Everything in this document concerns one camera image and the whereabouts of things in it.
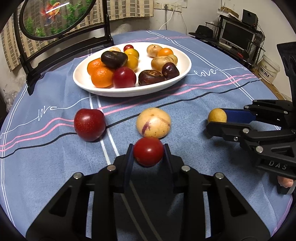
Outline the person's right hand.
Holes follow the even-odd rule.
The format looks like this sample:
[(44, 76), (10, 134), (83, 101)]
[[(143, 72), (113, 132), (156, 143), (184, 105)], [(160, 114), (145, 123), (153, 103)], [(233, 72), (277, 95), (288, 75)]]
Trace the person's right hand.
[(294, 180), (290, 179), (290, 178), (285, 178), (285, 177), (281, 177), (278, 176), (277, 177), (278, 183), (281, 187), (285, 187), (285, 188), (290, 188), (292, 187)]

